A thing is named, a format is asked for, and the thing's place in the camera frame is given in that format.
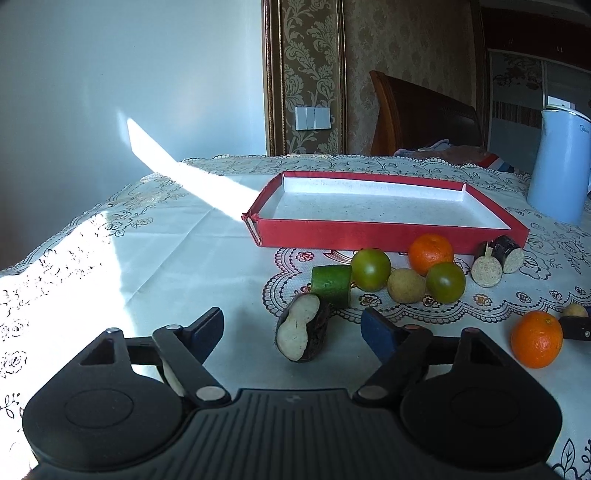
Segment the wardrobe with mirrored doors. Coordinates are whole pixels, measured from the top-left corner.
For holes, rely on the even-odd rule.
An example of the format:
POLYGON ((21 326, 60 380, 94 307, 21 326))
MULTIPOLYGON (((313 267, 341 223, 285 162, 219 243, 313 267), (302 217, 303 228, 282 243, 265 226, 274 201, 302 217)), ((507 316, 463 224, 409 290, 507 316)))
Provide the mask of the wardrobe with mirrored doors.
POLYGON ((590 73, 560 63, 501 51, 490 54, 489 149, 516 170, 530 173, 549 104, 590 114, 590 73))

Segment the brown wooden headboard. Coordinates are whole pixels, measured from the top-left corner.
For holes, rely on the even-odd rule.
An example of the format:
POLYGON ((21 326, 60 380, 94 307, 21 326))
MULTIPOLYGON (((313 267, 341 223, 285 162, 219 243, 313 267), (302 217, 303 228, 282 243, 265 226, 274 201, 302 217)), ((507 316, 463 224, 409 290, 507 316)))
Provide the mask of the brown wooden headboard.
POLYGON ((445 139, 458 146, 483 145, 474 107, 380 71, 370 71, 370 79, 379 101, 370 154, 391 156, 400 149, 417 150, 445 139))

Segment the green cucumber piece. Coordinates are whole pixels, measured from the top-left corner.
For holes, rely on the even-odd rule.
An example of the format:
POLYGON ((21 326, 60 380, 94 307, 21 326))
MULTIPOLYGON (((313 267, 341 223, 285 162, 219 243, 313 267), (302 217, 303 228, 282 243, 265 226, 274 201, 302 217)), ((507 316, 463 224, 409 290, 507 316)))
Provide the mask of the green cucumber piece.
POLYGON ((352 267, 349 265, 315 266, 311 270, 311 293, 338 309, 349 307, 352 267))

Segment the light blue kettle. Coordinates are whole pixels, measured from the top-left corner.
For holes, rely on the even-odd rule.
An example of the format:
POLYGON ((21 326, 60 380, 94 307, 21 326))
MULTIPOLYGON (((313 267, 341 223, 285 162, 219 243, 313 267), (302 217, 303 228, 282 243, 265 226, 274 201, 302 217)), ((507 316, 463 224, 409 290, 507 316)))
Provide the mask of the light blue kettle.
POLYGON ((552 219, 578 225, 590 193, 590 119, 560 105, 542 111, 542 133, 527 202, 552 219))

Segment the green tomato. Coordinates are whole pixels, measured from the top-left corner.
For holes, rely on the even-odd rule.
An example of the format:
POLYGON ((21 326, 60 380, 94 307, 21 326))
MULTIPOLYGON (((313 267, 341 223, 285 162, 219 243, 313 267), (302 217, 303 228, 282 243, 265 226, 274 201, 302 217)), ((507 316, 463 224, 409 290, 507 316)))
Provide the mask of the green tomato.
POLYGON ((427 274, 429 294, 441 304, 457 302, 465 292, 466 276, 463 270, 452 262, 434 265, 427 274))
POLYGON ((392 271, 390 258, 377 248, 357 251, 351 267, 353 282, 366 292, 382 290, 387 285, 392 271))

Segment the orange mandarin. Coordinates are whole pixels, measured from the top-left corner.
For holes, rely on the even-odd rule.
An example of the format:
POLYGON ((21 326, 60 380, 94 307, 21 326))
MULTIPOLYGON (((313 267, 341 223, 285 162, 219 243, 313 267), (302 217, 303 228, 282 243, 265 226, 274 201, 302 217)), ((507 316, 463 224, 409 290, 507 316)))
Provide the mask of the orange mandarin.
POLYGON ((444 236, 427 233, 416 238, 408 248, 411 268, 421 276, 440 263, 454 261, 454 249, 444 236))
POLYGON ((529 312, 521 317, 510 336, 511 349, 524 366, 541 369, 558 357, 563 345, 559 320, 543 311, 529 312))

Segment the bedding with striped pillow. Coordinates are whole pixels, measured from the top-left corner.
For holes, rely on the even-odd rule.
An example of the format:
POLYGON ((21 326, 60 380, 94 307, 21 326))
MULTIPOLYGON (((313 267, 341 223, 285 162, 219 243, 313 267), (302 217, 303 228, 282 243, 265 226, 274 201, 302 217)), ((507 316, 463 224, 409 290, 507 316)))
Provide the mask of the bedding with striped pillow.
POLYGON ((525 174, 510 163, 504 161, 500 156, 486 150, 483 147, 470 145, 453 145, 448 139, 443 139, 431 146, 422 147, 416 150, 399 149, 394 155, 396 157, 407 157, 419 160, 438 158, 449 164, 477 165, 481 168, 492 169, 501 172, 525 174))

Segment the dark cut water chestnut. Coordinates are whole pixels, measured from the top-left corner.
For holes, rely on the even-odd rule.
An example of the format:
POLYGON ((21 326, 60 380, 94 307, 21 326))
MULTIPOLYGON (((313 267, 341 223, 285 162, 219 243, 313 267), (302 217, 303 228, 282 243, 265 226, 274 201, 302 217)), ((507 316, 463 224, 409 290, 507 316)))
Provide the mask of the dark cut water chestnut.
POLYGON ((274 342, 283 357, 308 362, 322 351, 327 336, 329 305, 318 295, 294 297, 277 321, 274 342))

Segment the dark sugarcane piece back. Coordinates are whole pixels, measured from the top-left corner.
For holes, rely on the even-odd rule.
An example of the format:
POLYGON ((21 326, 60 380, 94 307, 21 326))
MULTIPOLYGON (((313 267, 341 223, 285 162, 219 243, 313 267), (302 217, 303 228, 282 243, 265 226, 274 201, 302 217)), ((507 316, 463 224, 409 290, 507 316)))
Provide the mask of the dark sugarcane piece back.
POLYGON ((500 262, 505 274, 517 272, 524 264, 523 249, 509 236, 502 235, 493 241, 493 256, 500 262))

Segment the white lace tablecloth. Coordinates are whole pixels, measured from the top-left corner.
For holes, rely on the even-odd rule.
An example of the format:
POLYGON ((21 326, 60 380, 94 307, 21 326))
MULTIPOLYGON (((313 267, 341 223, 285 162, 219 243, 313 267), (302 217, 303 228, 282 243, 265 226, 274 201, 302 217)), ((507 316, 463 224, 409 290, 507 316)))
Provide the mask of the white lace tablecloth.
POLYGON ((217 307, 225 331, 205 365, 228 390, 355 389, 378 367, 360 335, 359 308, 445 335, 475 326, 507 345, 526 312, 588 305, 590 224, 573 227, 537 213, 526 202, 528 183, 523 174, 435 159, 294 155, 190 159, 127 185, 1 275, 2 477, 19 479, 36 464, 21 426, 26 403, 110 327, 147 336, 217 307), (426 299, 401 307, 387 294, 356 292, 353 308, 329 321, 321 353, 307 363, 290 362, 274 344, 281 309, 308 288, 312 267, 346 263, 349 253, 256 246, 242 214, 283 171, 470 184, 527 226, 524 264, 494 288, 469 284, 453 306, 426 299))

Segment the red shallow tray box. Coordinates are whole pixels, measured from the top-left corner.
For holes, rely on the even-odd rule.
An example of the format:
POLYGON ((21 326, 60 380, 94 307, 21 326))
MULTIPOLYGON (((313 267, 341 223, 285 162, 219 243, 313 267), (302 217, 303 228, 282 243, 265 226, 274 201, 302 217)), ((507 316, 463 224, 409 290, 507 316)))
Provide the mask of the red shallow tray box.
POLYGON ((405 252, 427 233, 457 254, 502 235, 523 246, 528 228, 458 181, 352 172, 284 171, 242 215, 260 247, 405 252))

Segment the white wall switch panel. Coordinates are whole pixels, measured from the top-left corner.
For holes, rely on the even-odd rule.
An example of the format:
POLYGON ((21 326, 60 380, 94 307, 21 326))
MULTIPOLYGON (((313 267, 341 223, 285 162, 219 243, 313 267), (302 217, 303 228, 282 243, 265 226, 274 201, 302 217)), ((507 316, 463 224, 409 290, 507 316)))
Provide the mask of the white wall switch panel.
POLYGON ((331 128, 332 117, 328 107, 297 106, 294 108, 294 129, 297 131, 331 128))

